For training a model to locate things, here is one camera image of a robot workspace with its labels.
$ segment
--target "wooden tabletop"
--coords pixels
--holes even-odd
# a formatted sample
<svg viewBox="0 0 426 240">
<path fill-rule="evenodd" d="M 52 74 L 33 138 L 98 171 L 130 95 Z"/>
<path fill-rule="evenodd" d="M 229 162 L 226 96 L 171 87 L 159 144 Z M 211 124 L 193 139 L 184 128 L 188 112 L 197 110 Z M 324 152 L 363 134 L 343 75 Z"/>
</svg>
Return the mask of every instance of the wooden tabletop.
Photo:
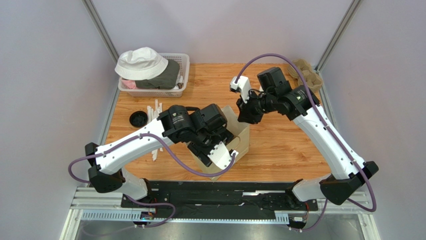
<svg viewBox="0 0 426 240">
<path fill-rule="evenodd" d="M 229 91 L 231 79 L 236 76 L 243 64 L 191 64 L 186 90 L 182 97 L 158 97 L 166 110 L 172 105 L 204 108 L 215 103 L 219 107 L 230 105 L 238 115 L 236 101 L 239 94 Z M 295 87 L 296 81 L 287 74 L 286 64 L 252 64 L 244 76 L 250 79 L 253 88 L 260 84 L 256 75 L 271 67 L 280 67 L 285 77 Z M 121 92 L 115 107 L 106 143 L 112 143 L 131 134 L 137 128 L 129 123 L 129 117 L 136 111 L 147 111 L 147 106 L 155 106 L 154 97 L 132 97 Z M 170 147 L 189 167 L 200 171 L 183 143 Z M 170 181 L 209 181 L 208 178 L 194 175 L 178 165 L 169 154 L 158 152 L 156 161 L 152 155 L 140 157 L 125 168 L 139 178 Z M 312 179 L 330 172 L 323 156 L 306 136 L 286 116 L 276 112 L 265 114 L 261 123 L 250 126 L 248 153 L 241 158 L 218 181 L 247 182 L 293 182 L 297 179 Z"/>
</svg>

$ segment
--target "white wall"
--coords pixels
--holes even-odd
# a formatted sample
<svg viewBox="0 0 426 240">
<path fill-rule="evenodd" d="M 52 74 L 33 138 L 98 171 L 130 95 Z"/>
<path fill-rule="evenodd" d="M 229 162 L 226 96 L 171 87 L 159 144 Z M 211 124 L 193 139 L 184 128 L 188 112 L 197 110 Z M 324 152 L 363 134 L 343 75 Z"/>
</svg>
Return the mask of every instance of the white wall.
<svg viewBox="0 0 426 240">
<path fill-rule="evenodd" d="M 380 170 L 384 240 L 426 238 L 426 4 L 363 1 L 322 76 L 340 133 Z"/>
<path fill-rule="evenodd" d="M 119 54 L 151 47 L 192 63 L 246 63 L 272 52 L 315 65 L 351 0 L 93 2 Z"/>
<path fill-rule="evenodd" d="M 58 239 L 79 185 L 67 166 L 99 141 L 115 64 L 80 0 L 2 1 L 0 63 L 0 239 Z"/>
</svg>

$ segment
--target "open cardboard box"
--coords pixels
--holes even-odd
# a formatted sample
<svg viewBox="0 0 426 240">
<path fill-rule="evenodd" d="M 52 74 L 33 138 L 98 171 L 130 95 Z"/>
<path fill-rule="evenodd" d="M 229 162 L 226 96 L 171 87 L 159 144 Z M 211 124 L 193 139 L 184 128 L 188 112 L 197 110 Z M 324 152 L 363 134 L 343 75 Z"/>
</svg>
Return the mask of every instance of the open cardboard box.
<svg viewBox="0 0 426 240">
<path fill-rule="evenodd" d="M 234 135 L 234 139 L 228 145 L 226 145 L 226 148 L 228 149 L 228 151 L 234 149 L 238 152 L 238 155 L 235 159 L 235 162 L 238 162 L 238 160 L 240 160 L 249 151 L 250 125 L 245 122 L 238 122 L 237 115 L 235 115 L 234 111 L 229 105 L 223 107 L 222 112 L 228 121 L 226 129 L 228 129 L 228 131 L 230 131 Z M 192 152 L 191 154 L 203 173 L 214 174 L 221 171 L 221 169 L 214 163 L 207 167 Z M 219 175 L 215 177 L 210 177 L 210 179 L 212 181 L 216 181 L 220 177 L 221 176 Z"/>
</svg>

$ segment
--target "metal frame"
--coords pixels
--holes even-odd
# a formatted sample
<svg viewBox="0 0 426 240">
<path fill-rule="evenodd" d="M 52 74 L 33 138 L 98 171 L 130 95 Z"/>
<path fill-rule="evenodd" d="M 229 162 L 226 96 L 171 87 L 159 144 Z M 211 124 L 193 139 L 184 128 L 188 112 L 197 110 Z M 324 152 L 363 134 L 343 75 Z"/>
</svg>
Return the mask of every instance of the metal frame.
<svg viewBox="0 0 426 240">
<path fill-rule="evenodd" d="M 333 37 L 331 38 L 330 42 L 328 43 L 327 48 L 325 49 L 324 53 L 322 54 L 318 65 L 316 65 L 315 70 L 317 72 L 321 72 L 323 70 L 324 66 L 326 65 L 327 60 L 329 59 L 330 55 L 332 54 L 332 51 L 336 47 L 337 43 L 339 42 L 340 38 L 342 37 L 343 33 L 345 32 L 346 28 L 348 27 L 349 23 L 351 22 L 352 18 L 354 17 L 355 13 L 357 12 L 359 6 L 361 5 L 363 0 L 353 0 L 351 4 L 349 5 L 349 8 L 347 9 L 346 13 L 343 16 L 343 19 L 341 20 L 339 26 L 336 29 L 336 32 L 334 32 Z"/>
<path fill-rule="evenodd" d="M 87 9 L 87 12 L 89 13 L 90 17 L 93 20 L 93 23 L 95 24 L 97 30 L 99 31 L 100 36 L 102 37 L 109 53 L 111 54 L 111 57 L 115 62 L 117 62 L 119 55 L 117 53 L 116 48 L 114 47 L 114 44 L 108 35 L 107 30 L 105 29 L 104 24 L 102 23 L 102 20 L 92 2 L 92 0 L 81 0 L 84 4 L 84 6 Z M 315 70 L 318 74 L 321 74 L 321 70 L 324 68 L 328 58 L 330 57 L 333 49 L 335 48 L 336 44 L 338 43 L 339 39 L 342 37 L 345 29 L 348 27 L 350 20 L 355 15 L 356 10 L 360 6 L 362 0 L 353 0 L 351 5 L 349 6 L 345 16 L 343 17 L 342 21 L 339 24 L 339 27 L 337 28 L 336 32 L 334 33 L 330 43 L 328 44 L 326 50 L 324 51 L 323 55 L 321 56 L 320 61 L 318 62 L 318 65 L 316 66 Z M 105 121 L 103 132 L 100 136 L 100 143 L 104 144 L 107 139 L 108 129 L 111 125 L 111 120 L 114 114 L 114 110 L 118 101 L 119 97 L 119 89 L 117 88 L 114 94 L 114 98 L 111 102 L 111 107 L 109 108 L 108 118 Z M 322 101 L 322 105 L 324 107 L 325 113 L 327 114 L 330 121 L 333 123 L 333 125 L 338 129 L 336 126 L 336 121 L 333 115 L 333 111 L 331 109 L 329 99 L 327 96 L 326 88 L 323 86 L 320 91 L 320 98 Z M 351 198 L 358 203 L 369 205 L 369 199 L 365 192 L 363 191 L 357 191 L 355 192 Z M 94 216 L 97 216 L 97 219 L 100 220 L 100 218 L 103 218 L 104 220 L 112 220 L 112 218 L 115 218 L 117 221 L 133 221 L 133 212 L 136 211 L 136 209 L 133 208 L 121 208 L 121 200 L 122 200 L 122 194 L 118 192 L 110 192 L 110 193 L 103 193 L 100 195 L 100 193 L 97 193 L 93 188 L 90 187 L 78 187 L 74 199 L 71 203 L 68 216 L 65 220 L 65 224 L 62 229 L 62 233 L 60 235 L 61 240 L 74 240 L 77 232 L 79 230 L 79 225 L 81 220 L 86 220 L 87 218 L 92 217 L 92 220 L 94 220 Z M 318 211 L 313 212 L 319 214 L 323 207 L 324 207 L 324 199 L 318 199 Z M 149 208 L 137 208 L 137 211 L 150 211 Z M 378 234 L 378 230 L 376 228 L 376 224 L 373 218 L 372 213 L 366 212 L 355 205 L 353 205 L 350 202 L 344 202 L 342 205 L 337 206 L 332 203 L 328 203 L 327 209 L 325 211 L 327 214 L 357 214 L 359 218 L 359 222 L 361 224 L 361 228 L 363 231 L 364 238 L 366 240 L 379 240 L 380 236 Z M 247 221 L 247 222 L 238 222 L 238 221 L 226 221 L 226 223 L 257 223 L 257 224 L 284 224 L 284 221 L 288 220 L 288 214 L 292 213 L 298 213 L 298 211 L 275 211 L 276 219 L 273 221 Z M 221 221 L 220 219 L 209 219 L 209 220 L 202 220 L 202 219 L 174 219 L 172 222 L 190 222 L 190 223 L 210 223 L 210 222 L 217 222 Z"/>
</svg>

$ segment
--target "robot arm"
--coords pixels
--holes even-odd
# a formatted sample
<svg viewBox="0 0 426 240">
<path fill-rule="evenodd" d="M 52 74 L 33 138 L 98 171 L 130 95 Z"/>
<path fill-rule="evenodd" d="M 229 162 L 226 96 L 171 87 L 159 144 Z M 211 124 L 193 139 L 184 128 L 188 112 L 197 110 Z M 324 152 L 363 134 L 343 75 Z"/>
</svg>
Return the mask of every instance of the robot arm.
<svg viewBox="0 0 426 240">
<path fill-rule="evenodd" d="M 365 162 L 350 148 L 328 120 L 318 98 L 311 91 L 306 92 L 304 86 L 292 89 L 279 67 L 265 70 L 259 73 L 257 78 L 264 90 L 259 94 L 252 90 L 247 77 L 240 77 L 238 82 L 234 77 L 230 83 L 230 90 L 241 94 L 240 99 L 236 102 L 239 108 L 238 121 L 257 124 L 266 113 L 278 112 L 286 115 L 308 135 L 330 166 L 331 174 L 295 183 L 291 191 L 298 201 L 327 198 L 332 203 L 341 205 L 365 182 L 357 168 L 314 112 L 307 94 L 312 96 L 328 126 L 350 150 L 358 164 L 363 166 L 367 177 L 370 178 L 378 171 L 378 167 L 373 161 Z"/>
<path fill-rule="evenodd" d="M 86 145 L 87 156 L 102 154 L 89 159 L 89 181 L 99 193 L 120 192 L 135 200 L 144 198 L 148 194 L 145 180 L 126 171 L 124 166 L 164 145 L 180 142 L 188 143 L 188 148 L 204 164 L 213 163 L 224 169 L 231 160 L 226 144 L 232 140 L 226 124 L 227 119 L 216 104 L 203 109 L 171 106 L 145 127 L 113 143 Z"/>
</svg>

